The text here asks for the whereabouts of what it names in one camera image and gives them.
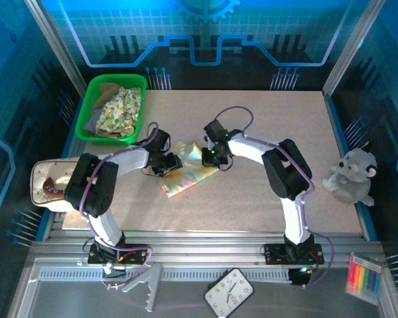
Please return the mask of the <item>lavender skirt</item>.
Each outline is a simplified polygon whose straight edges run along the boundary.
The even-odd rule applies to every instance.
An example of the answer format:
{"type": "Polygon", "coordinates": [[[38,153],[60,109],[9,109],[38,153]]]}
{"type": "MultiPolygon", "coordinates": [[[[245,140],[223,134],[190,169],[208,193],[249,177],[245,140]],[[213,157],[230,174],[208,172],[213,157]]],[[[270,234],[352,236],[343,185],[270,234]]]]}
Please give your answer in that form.
{"type": "Polygon", "coordinates": [[[82,128],[89,133],[96,134],[96,124],[100,119],[101,112],[102,109],[95,109],[92,117],[82,128]]]}

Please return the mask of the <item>aluminium frame post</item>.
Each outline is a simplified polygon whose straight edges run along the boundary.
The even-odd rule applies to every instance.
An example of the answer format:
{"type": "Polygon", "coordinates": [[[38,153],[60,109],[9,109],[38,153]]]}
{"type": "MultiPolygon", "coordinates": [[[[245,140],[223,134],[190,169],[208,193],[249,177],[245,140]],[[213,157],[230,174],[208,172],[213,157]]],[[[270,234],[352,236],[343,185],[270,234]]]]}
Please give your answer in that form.
{"type": "Polygon", "coordinates": [[[63,67],[66,75],[76,89],[81,98],[85,97],[87,85],[82,74],[75,63],[69,49],[60,36],[58,29],[55,27],[52,19],[42,4],[41,0],[23,0],[25,5],[31,12],[38,27],[42,31],[49,46],[58,58],[60,65],[63,67]]]}
{"type": "Polygon", "coordinates": [[[364,42],[370,28],[376,20],[380,10],[386,0],[369,0],[363,13],[358,19],[346,45],[344,46],[339,58],[337,59],[326,83],[322,88],[322,94],[325,99],[332,96],[340,80],[348,69],[351,61],[354,59],[357,51],[364,42]]]}

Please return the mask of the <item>lemon print skirt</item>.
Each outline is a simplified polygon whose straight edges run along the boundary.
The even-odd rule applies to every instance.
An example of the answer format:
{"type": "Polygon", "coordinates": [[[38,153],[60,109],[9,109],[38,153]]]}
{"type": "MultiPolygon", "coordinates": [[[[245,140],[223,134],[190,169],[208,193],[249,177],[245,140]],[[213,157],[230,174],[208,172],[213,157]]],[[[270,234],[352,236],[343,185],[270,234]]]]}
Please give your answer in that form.
{"type": "Polygon", "coordinates": [[[96,135],[110,138],[131,136],[139,119],[141,94],[140,87],[121,86],[119,93],[100,108],[102,112],[96,124],[96,135]]]}

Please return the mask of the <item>pastel floral skirt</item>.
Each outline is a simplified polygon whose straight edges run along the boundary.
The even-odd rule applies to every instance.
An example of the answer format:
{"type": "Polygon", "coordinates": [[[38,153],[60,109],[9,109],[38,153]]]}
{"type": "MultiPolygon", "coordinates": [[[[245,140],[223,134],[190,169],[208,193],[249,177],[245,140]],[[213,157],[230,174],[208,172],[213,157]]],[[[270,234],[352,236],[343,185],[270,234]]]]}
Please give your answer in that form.
{"type": "Polygon", "coordinates": [[[182,167],[160,180],[167,197],[194,186],[218,171],[217,167],[202,165],[202,149],[195,142],[177,142],[171,152],[180,158],[182,167]]]}

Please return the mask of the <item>grey plush toy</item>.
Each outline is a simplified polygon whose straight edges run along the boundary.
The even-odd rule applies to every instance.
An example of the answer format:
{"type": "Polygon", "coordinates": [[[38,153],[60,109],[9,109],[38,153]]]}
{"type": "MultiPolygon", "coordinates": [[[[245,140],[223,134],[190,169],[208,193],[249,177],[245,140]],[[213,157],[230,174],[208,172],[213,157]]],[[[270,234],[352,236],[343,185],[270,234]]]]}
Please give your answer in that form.
{"type": "Polygon", "coordinates": [[[322,187],[338,201],[374,206],[374,198],[369,195],[369,191],[378,167],[375,156],[363,149],[366,146],[367,143],[347,152],[330,167],[330,177],[322,180],[322,187]]]}

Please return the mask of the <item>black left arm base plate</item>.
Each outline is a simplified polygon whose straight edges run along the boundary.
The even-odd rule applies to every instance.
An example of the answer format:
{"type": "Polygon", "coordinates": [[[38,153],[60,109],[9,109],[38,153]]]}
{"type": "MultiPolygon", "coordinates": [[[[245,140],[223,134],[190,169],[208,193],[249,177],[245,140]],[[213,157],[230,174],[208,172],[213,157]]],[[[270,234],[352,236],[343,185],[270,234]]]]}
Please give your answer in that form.
{"type": "Polygon", "coordinates": [[[88,252],[88,264],[138,264],[141,265],[146,261],[149,253],[145,249],[144,244],[128,245],[128,248],[142,247],[140,250],[120,251],[112,248],[93,243],[88,252]]]}

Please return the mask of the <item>khaki skirt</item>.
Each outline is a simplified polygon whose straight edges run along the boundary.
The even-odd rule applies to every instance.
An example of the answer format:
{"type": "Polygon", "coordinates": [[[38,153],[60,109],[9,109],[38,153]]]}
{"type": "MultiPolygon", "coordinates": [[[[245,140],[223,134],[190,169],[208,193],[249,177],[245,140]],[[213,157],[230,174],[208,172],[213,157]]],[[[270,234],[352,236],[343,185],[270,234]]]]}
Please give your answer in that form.
{"type": "Polygon", "coordinates": [[[121,86],[116,83],[100,83],[99,84],[99,98],[94,103],[93,110],[102,108],[114,96],[119,93],[121,86]]]}

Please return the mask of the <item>cream quilted bag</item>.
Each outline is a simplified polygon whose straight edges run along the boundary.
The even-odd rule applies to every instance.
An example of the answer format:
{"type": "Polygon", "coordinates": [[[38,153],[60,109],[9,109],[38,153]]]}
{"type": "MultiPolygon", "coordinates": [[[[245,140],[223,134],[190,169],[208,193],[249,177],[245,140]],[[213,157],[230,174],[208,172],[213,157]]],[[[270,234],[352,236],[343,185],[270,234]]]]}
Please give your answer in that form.
{"type": "Polygon", "coordinates": [[[64,191],[76,168],[79,157],[43,160],[37,162],[31,170],[31,201],[38,207],[53,212],[74,211],[65,200],[64,191]]]}

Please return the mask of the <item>aluminium frame rail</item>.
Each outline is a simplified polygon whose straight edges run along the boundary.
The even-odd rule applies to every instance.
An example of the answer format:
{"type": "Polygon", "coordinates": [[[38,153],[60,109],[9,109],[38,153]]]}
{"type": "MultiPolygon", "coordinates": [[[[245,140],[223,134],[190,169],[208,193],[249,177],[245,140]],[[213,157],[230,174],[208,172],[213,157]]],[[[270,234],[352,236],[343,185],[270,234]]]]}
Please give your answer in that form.
{"type": "MultiPolygon", "coordinates": [[[[148,244],[153,249],[151,262],[170,268],[262,268],[264,244],[282,243],[280,233],[254,232],[200,232],[200,231],[127,231],[129,244],[148,244]]],[[[42,259],[52,264],[67,262],[74,266],[85,263],[87,250],[83,244],[91,235],[86,230],[53,230],[46,241],[34,242],[28,260],[42,259]]],[[[333,261],[333,267],[344,268],[351,253],[384,261],[382,246],[376,241],[366,241],[355,234],[332,235],[330,240],[317,237],[325,261],[333,261]]]]}

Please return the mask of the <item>black controller box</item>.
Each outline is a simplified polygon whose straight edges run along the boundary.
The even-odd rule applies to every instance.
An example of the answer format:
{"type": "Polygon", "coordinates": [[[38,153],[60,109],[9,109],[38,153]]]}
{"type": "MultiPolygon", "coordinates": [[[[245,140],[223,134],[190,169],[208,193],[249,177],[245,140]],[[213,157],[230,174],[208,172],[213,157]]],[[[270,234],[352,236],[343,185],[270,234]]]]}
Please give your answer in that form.
{"type": "Polygon", "coordinates": [[[309,283],[312,273],[313,269],[307,267],[290,268],[288,276],[293,286],[304,288],[309,283]]]}

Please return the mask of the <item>white black-rimmed clock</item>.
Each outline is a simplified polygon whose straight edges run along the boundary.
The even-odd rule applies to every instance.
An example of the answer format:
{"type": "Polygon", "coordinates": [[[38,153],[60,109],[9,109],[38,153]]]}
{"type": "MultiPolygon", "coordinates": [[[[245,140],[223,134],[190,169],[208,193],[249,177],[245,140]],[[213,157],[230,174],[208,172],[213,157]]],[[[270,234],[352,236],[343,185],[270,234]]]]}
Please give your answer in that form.
{"type": "Polygon", "coordinates": [[[252,295],[254,287],[239,268],[226,270],[204,294],[204,300],[217,318],[227,318],[252,295]]]}

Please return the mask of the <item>coloured marker pack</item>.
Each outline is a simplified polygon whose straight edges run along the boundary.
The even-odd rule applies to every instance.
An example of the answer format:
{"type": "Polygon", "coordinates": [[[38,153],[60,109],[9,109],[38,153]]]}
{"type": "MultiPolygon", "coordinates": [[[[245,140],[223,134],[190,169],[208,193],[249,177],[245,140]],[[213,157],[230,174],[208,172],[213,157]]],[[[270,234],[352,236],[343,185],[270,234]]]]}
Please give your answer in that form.
{"type": "Polygon", "coordinates": [[[382,263],[367,256],[351,253],[345,292],[362,301],[377,305],[382,263]]]}

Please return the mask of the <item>green plastic basket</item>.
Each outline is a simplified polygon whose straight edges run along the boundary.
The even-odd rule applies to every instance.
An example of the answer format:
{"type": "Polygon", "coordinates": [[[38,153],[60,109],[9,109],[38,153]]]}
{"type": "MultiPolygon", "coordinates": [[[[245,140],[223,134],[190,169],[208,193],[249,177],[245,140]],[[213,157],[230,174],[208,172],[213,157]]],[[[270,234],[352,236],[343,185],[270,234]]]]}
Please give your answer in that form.
{"type": "Polygon", "coordinates": [[[141,128],[141,119],[143,115],[143,109],[145,105],[145,93],[147,90],[147,81],[143,76],[137,74],[104,74],[95,77],[91,80],[88,85],[86,95],[82,102],[82,106],[80,109],[80,113],[78,119],[76,121],[76,135],[79,139],[86,142],[94,142],[98,144],[130,144],[137,139],[137,135],[139,134],[141,128]],[[98,136],[96,134],[92,134],[88,131],[85,131],[82,127],[89,121],[89,119],[93,115],[93,106],[94,103],[98,100],[100,96],[99,84],[100,83],[116,83],[125,88],[134,88],[140,87],[142,90],[142,104],[139,113],[139,119],[137,121],[137,126],[135,132],[128,137],[122,138],[110,138],[108,136],[98,136]]]}

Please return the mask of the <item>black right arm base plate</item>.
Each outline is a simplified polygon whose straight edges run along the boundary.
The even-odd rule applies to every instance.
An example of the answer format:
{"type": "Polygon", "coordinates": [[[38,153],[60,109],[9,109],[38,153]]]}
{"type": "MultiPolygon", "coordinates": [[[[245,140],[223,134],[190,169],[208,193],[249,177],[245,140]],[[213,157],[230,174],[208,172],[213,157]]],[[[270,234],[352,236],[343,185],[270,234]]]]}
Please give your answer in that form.
{"type": "Polygon", "coordinates": [[[314,265],[324,264],[324,255],[319,244],[313,244],[299,252],[293,246],[285,244],[264,244],[260,248],[266,265],[314,265]]]}

